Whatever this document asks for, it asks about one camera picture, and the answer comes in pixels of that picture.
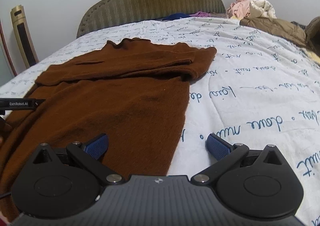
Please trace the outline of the blue garment near headboard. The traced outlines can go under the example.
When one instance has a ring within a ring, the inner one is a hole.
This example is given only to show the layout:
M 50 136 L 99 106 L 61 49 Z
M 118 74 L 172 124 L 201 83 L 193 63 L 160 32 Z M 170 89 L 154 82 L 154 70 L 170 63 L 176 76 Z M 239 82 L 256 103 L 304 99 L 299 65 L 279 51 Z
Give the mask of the blue garment near headboard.
M 178 20 L 183 18 L 189 18 L 190 15 L 184 14 L 184 13 L 174 13 L 169 16 L 166 16 L 162 19 L 162 21 L 172 21 L 172 20 Z

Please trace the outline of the brown knit sweater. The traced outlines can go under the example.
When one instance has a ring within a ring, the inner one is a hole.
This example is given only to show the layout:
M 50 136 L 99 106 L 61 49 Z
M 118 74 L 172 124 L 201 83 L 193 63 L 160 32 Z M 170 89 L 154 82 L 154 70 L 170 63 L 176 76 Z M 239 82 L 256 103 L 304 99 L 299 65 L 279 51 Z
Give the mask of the brown knit sweater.
M 65 147 L 100 133 L 109 139 L 104 165 L 124 177 L 166 175 L 190 82 L 208 71 L 215 55 L 213 47 L 133 38 L 51 65 L 26 94 L 42 104 L 13 111 L 1 126 L 1 192 L 11 189 L 39 144 Z

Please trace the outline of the white quilt with blue script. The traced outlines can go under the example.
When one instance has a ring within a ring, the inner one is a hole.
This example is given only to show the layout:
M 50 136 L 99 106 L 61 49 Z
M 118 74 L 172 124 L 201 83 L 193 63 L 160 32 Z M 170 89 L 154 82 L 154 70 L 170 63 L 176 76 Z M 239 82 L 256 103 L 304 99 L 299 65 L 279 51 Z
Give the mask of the white quilt with blue script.
M 1 96 L 23 97 L 48 66 L 124 38 L 217 50 L 205 76 L 190 86 L 185 125 L 169 175 L 192 176 L 214 161 L 205 148 L 210 133 L 252 149 L 275 144 L 304 189 L 298 218 L 306 225 L 319 225 L 319 65 L 283 38 L 213 17 L 105 28 L 22 72 L 1 87 Z

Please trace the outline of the gold tower fan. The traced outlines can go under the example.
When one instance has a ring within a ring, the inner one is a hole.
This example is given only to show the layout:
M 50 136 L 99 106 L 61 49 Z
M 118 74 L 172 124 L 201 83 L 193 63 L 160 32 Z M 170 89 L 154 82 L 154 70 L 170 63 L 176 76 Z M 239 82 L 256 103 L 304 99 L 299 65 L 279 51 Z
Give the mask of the gold tower fan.
M 36 65 L 39 62 L 39 59 L 31 39 L 24 7 L 22 5 L 17 5 L 11 10 L 10 15 L 17 45 L 25 67 L 28 69 L 29 67 Z

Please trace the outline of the pink clothes pile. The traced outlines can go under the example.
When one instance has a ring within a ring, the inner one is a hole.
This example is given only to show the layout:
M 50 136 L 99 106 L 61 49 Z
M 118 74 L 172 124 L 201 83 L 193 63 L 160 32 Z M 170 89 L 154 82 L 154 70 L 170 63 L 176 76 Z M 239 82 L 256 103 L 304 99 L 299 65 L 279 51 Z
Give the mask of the pink clothes pile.
M 250 15 L 249 5 L 252 0 L 236 0 L 227 9 L 227 17 L 241 20 Z

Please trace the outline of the purple garment near headboard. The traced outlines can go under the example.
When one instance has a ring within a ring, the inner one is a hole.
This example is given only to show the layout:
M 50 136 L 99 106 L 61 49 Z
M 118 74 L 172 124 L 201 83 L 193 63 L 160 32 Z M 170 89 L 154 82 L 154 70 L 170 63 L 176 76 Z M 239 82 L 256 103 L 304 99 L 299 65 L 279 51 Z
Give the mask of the purple garment near headboard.
M 199 11 L 199 12 L 190 14 L 189 16 L 190 16 L 190 17 L 207 18 L 207 17 L 211 17 L 211 14 L 208 13 L 208 12 Z

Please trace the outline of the cream fleece garment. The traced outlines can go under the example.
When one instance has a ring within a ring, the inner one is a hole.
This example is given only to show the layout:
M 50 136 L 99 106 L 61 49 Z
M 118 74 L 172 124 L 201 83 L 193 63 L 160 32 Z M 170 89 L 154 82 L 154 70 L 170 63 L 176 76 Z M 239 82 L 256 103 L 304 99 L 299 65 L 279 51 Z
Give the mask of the cream fleece garment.
M 249 3 L 249 13 L 251 18 L 277 18 L 273 5 L 267 0 L 251 0 Z

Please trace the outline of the brown padded jacket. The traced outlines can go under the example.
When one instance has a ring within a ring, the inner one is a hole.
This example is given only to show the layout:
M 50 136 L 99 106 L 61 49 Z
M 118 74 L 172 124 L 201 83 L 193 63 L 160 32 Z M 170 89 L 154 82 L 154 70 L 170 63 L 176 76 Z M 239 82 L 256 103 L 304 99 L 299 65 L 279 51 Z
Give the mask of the brown padded jacket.
M 257 28 L 274 36 L 282 37 L 299 47 L 305 47 L 319 54 L 319 17 L 315 17 L 305 27 L 282 19 L 267 17 L 244 17 L 241 26 Z

